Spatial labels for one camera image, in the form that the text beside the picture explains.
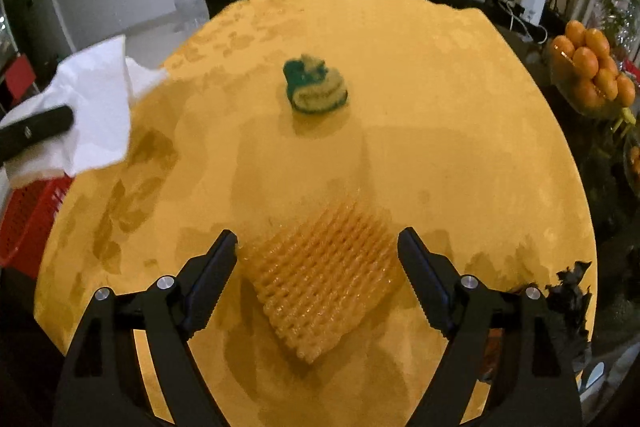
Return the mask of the dark dried peel trash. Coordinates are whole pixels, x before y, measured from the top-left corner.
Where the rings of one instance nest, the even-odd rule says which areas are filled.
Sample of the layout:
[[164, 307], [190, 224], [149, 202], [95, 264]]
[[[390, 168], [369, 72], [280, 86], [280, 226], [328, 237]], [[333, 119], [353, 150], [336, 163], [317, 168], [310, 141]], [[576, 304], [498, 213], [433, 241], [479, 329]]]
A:
[[591, 265], [591, 261], [575, 261], [572, 267], [556, 272], [556, 285], [546, 286], [548, 309], [561, 315], [570, 339], [588, 336], [587, 311], [592, 294], [590, 288], [582, 291], [580, 283]]

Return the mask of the white paper wrapper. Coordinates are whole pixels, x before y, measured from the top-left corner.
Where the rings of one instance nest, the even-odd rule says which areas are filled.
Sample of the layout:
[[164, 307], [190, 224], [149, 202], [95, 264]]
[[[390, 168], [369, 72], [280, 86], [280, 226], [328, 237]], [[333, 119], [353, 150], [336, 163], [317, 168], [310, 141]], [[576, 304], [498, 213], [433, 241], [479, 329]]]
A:
[[117, 36], [67, 57], [41, 93], [10, 109], [1, 128], [45, 110], [68, 105], [74, 124], [1, 164], [14, 188], [37, 180], [76, 176], [116, 164], [127, 152], [134, 104], [168, 77], [126, 55], [126, 38]]

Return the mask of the yellow foam fruit net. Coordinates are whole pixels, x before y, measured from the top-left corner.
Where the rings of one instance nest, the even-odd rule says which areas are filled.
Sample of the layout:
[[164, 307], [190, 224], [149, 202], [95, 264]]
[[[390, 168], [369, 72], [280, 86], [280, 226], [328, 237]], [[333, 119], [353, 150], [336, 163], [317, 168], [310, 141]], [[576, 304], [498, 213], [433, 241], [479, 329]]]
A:
[[335, 348], [402, 279], [390, 214], [353, 199], [273, 225], [238, 255], [274, 332], [307, 364]]

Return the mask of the red plastic trash basket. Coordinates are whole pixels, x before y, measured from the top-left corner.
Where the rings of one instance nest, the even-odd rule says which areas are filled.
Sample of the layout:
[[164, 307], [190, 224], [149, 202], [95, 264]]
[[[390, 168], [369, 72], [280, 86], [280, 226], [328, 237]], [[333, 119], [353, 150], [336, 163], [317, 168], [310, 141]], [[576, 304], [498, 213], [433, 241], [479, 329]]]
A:
[[13, 190], [1, 221], [1, 266], [35, 280], [58, 210], [74, 179], [39, 180]]

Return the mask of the red chair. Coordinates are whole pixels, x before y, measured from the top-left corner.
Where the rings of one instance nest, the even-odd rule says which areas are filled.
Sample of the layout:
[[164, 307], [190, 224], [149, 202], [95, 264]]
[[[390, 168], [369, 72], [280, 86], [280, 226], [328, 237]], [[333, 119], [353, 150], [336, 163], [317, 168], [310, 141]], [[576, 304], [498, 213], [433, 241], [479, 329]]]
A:
[[4, 75], [13, 106], [39, 93], [36, 79], [36, 74], [27, 56], [25, 54], [17, 55]]

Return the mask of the clear large water bottle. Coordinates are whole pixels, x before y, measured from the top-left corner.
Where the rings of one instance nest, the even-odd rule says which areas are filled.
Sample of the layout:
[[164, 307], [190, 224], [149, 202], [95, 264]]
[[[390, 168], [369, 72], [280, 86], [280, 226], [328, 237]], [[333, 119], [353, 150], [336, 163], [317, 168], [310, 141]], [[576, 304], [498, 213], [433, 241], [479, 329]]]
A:
[[209, 20], [205, 0], [174, 0], [185, 30], [196, 31]]

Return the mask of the yellow patterned tablecloth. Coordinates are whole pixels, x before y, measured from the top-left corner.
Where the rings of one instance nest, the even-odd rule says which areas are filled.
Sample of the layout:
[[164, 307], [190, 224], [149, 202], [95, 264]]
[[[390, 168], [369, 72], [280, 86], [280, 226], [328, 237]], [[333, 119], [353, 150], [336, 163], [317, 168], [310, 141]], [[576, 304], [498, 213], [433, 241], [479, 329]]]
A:
[[[283, 66], [344, 77], [308, 115]], [[426, 0], [243, 0], [165, 64], [134, 106], [127, 157], [73, 182], [35, 317], [66, 350], [94, 292], [143, 291], [204, 254], [339, 200], [383, 209], [462, 273], [510, 291], [595, 262], [587, 199], [547, 101], [477, 9]]]

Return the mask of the glass bowl of oranges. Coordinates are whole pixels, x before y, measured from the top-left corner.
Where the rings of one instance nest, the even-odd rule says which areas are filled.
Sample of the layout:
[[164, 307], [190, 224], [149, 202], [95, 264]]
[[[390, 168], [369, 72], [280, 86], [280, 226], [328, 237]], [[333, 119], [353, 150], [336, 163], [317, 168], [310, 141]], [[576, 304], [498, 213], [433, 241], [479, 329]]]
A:
[[552, 84], [577, 113], [637, 124], [639, 69], [617, 60], [603, 31], [570, 20], [548, 51]]

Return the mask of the white router box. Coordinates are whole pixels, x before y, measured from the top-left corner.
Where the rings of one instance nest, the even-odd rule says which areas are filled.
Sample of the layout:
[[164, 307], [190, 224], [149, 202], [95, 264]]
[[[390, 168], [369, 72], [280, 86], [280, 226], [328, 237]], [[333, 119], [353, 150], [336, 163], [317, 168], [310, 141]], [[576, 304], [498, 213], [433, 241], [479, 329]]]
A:
[[538, 26], [544, 12], [547, 0], [521, 0], [523, 8], [522, 19], [534, 26]]

